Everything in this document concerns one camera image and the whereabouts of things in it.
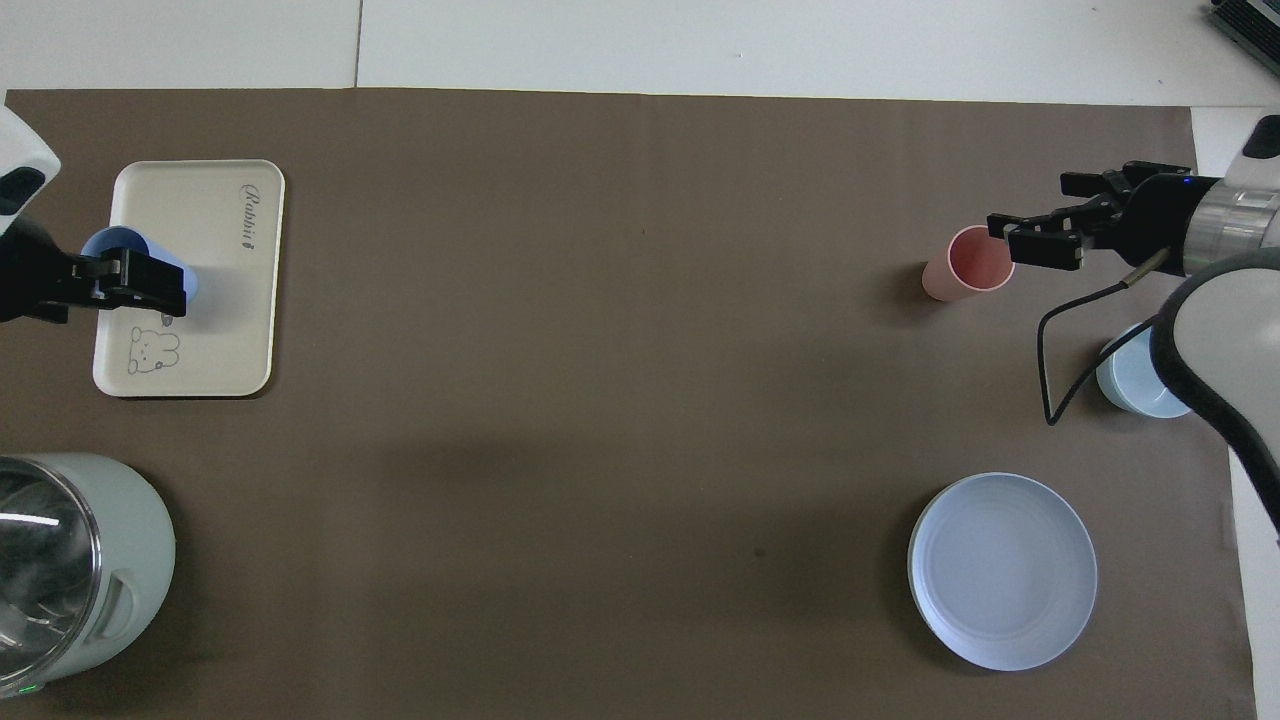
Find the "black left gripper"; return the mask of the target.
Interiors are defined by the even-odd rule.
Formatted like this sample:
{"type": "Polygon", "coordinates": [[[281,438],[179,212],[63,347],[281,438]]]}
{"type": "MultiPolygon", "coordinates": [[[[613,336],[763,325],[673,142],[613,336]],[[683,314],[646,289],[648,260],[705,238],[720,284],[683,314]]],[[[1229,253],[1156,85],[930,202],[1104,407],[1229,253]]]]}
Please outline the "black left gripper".
{"type": "Polygon", "coordinates": [[[23,316],[68,322],[69,311],[58,300],[74,265],[78,278],[101,291],[95,299],[99,309],[133,307],[163,316],[187,315],[186,272],[180,266],[140,250],[106,250],[73,260],[37,222],[19,215],[1,237],[1,322],[23,316]]]}

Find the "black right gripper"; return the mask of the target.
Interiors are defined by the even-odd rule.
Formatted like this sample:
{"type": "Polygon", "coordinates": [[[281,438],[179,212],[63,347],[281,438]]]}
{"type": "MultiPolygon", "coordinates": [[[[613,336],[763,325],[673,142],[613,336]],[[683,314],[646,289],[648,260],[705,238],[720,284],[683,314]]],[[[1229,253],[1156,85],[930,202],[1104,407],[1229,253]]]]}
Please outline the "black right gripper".
{"type": "Polygon", "coordinates": [[[987,231],[989,237],[1005,242],[1018,265],[1075,272],[1097,237],[1112,229],[1110,249],[1130,266],[1139,266],[1165,250],[1167,256],[1156,272],[1185,275],[1190,219],[1216,184],[1213,177],[1189,174],[1189,167],[1156,161],[1126,161],[1119,170],[1098,173],[1064,172],[1060,190],[1065,196],[1130,197],[1120,215],[1106,200],[1059,208],[1038,217],[991,213],[987,231]]]}

